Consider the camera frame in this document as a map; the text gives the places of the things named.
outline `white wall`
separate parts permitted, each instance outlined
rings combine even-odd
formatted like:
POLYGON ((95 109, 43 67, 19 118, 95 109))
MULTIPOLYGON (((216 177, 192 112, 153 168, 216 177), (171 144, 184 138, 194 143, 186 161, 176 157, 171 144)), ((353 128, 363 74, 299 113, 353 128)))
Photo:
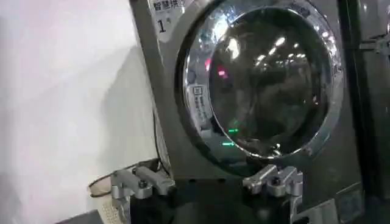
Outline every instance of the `white wall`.
POLYGON ((127 0, 0 0, 0 223, 93 209, 87 184, 155 156, 127 0))

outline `green indicator light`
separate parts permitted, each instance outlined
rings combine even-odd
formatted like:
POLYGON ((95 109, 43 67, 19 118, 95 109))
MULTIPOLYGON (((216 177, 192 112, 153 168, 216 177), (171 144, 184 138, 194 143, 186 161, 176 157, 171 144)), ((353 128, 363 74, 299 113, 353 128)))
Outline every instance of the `green indicator light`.
POLYGON ((222 142, 223 146, 234 146, 234 143, 232 142, 222 142))

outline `cable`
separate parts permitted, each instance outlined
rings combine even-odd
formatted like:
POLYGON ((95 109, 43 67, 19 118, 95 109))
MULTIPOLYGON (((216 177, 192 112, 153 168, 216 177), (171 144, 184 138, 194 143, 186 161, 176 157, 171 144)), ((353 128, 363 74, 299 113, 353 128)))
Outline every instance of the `cable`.
POLYGON ((161 154, 160 151, 158 150, 158 144, 157 144, 157 122, 156 122, 156 116, 153 113, 153 134, 154 134, 154 146, 156 147, 156 152, 158 159, 160 160, 161 168, 166 172, 166 174, 170 174, 167 170, 167 168, 164 166, 164 163, 161 160, 161 154))
MULTIPOLYGON (((169 175, 170 173, 168 172, 167 168, 164 166, 162 160, 161 160, 161 154, 160 154, 160 151, 158 150, 158 144, 157 144, 157 123, 156 123, 156 117, 155 117, 155 114, 153 113, 153 134, 154 134, 154 145, 155 145, 155 148, 156 148, 156 152, 157 152, 157 156, 158 156, 158 162, 159 164, 161 165, 161 168, 169 175)), ((136 167, 136 166, 139 166, 141 163, 145 163, 145 161, 143 162, 139 162, 139 163, 136 163, 136 164, 132 164, 130 166, 127 166, 123 169, 127 170, 127 169, 130 169, 130 168, 133 168, 133 167, 136 167)), ((92 183, 90 183, 88 185, 89 188, 91 188, 92 186, 94 186, 96 183, 108 178, 111 176, 112 173, 110 174, 107 174, 107 175, 104 175, 103 177, 99 177, 98 179, 94 180, 92 183)), ((109 190, 108 192, 104 192, 104 193, 101 193, 101 194, 91 194, 90 196, 92 198, 99 198, 99 197, 103 197, 103 196, 106 196, 106 195, 109 195, 111 194, 111 190, 109 190)))

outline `sticker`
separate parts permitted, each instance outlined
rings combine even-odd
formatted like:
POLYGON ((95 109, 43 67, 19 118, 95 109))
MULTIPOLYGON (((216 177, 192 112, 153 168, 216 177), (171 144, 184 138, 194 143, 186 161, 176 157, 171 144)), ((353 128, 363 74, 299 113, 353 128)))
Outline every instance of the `sticker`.
POLYGON ((190 0, 149 0, 158 39, 168 42, 172 30, 184 14, 190 0))
POLYGON ((206 85, 191 85, 187 87, 188 103, 191 116, 196 127, 202 131, 209 129, 208 121, 213 116, 210 100, 208 98, 208 88, 206 85))

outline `bolt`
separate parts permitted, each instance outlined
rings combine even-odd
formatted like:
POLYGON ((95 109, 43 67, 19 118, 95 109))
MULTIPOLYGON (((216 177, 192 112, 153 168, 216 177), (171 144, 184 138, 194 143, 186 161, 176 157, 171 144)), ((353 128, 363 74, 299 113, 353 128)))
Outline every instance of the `bolt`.
POLYGON ((147 187, 147 182, 146 181, 144 181, 144 180, 140 180, 139 182, 138 182, 138 187, 140 187, 140 188, 145 188, 145 187, 147 187))
POLYGON ((282 182, 282 181, 280 180, 279 177, 274 177, 274 178, 271 180, 271 183, 272 183, 272 185, 274 185, 274 186, 280 185, 281 182, 282 182))

